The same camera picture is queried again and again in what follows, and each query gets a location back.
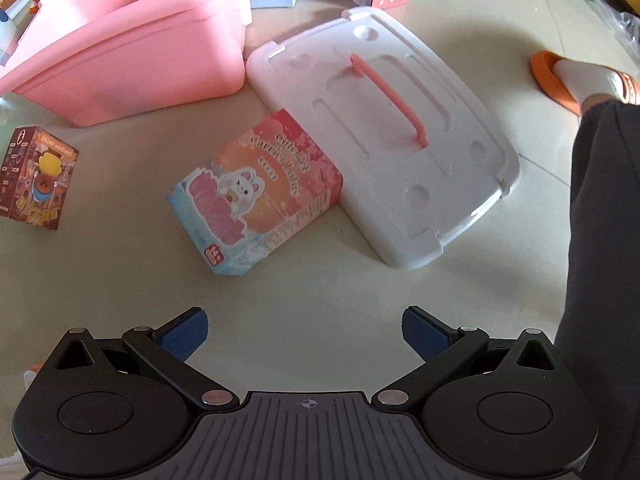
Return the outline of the dark red toy box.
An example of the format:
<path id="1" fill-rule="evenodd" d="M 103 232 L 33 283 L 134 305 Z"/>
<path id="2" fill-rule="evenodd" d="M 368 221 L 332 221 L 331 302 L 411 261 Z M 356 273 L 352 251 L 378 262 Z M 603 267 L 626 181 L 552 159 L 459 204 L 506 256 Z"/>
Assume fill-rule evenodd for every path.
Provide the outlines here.
<path id="1" fill-rule="evenodd" d="M 1 159 L 1 217 L 55 231 L 78 155 L 43 128 L 16 128 Z"/>

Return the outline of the white lid pink handle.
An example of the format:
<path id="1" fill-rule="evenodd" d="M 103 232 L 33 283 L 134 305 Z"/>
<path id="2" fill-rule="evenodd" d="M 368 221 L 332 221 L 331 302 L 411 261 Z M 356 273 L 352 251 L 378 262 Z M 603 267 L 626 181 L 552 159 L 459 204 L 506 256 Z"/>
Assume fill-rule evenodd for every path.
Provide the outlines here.
<path id="1" fill-rule="evenodd" d="M 267 42 L 246 69 L 341 171 L 342 207 L 393 268 L 427 266 L 518 184 L 518 153 L 488 109 L 382 10 Z"/>

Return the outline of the pink bunny toy box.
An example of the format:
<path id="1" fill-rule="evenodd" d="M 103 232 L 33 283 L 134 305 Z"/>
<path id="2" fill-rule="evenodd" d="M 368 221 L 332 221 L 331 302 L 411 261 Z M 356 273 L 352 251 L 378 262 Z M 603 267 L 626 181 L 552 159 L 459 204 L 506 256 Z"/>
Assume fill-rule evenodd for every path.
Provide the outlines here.
<path id="1" fill-rule="evenodd" d="M 337 203 L 343 176 L 286 110 L 221 144 L 167 194 L 209 269 L 241 276 Z"/>

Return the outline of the dark grey trouser leg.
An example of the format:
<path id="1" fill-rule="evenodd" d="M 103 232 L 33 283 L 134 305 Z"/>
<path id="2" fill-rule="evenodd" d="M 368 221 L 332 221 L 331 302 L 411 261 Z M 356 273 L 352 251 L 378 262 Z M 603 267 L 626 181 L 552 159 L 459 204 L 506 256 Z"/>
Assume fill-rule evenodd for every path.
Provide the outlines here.
<path id="1" fill-rule="evenodd" d="M 582 475 L 639 475 L 639 109 L 608 101 L 582 116 L 570 181 L 565 311 L 555 337 L 597 413 Z"/>

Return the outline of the white socked foot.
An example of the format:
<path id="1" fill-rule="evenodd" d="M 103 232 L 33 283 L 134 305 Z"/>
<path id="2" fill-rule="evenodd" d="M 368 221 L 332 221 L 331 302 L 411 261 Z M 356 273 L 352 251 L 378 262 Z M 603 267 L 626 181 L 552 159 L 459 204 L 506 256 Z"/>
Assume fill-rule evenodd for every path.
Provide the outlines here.
<path id="1" fill-rule="evenodd" d="M 605 96 L 617 101 L 624 97 L 623 79 L 612 68 L 563 58 L 553 65 L 552 73 L 579 105 L 594 96 Z"/>

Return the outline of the orange slipper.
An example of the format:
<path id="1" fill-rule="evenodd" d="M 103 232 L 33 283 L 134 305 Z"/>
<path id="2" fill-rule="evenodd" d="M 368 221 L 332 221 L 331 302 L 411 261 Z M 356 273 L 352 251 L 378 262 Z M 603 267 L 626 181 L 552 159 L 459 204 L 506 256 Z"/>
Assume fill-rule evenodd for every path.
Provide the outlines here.
<path id="1" fill-rule="evenodd" d="M 631 105 L 639 104 L 639 81 L 627 73 L 606 66 L 615 70 L 622 77 L 624 84 L 623 99 L 621 101 L 617 101 L 616 99 L 607 99 L 605 96 L 594 96 L 593 98 L 588 99 L 584 104 L 579 105 L 559 78 L 552 73 L 553 65 L 562 59 L 562 56 L 553 52 L 541 51 L 534 54 L 529 59 L 529 68 L 540 90 L 544 92 L 548 98 L 552 99 L 552 101 L 560 104 L 574 115 L 582 117 L 588 112 L 588 110 L 590 110 L 590 108 L 608 101 Z"/>

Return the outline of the pink plastic storage bin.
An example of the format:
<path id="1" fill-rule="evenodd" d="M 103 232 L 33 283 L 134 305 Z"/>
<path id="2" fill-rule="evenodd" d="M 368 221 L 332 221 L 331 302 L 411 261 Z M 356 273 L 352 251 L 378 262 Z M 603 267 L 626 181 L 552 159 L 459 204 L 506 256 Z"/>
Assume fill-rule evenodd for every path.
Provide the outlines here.
<path id="1" fill-rule="evenodd" d="M 228 96 L 251 21 L 250 0 L 42 0 L 1 91 L 79 127 Z"/>

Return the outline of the clear plastic bag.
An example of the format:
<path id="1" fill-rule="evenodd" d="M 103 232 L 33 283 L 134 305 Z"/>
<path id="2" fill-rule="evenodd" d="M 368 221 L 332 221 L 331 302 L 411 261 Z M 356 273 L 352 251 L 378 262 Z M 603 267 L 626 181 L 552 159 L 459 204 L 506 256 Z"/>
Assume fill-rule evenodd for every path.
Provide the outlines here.
<path id="1" fill-rule="evenodd" d="M 617 11 L 604 0 L 584 0 L 601 22 L 612 32 L 624 50 L 639 64 L 640 21 L 634 14 Z"/>

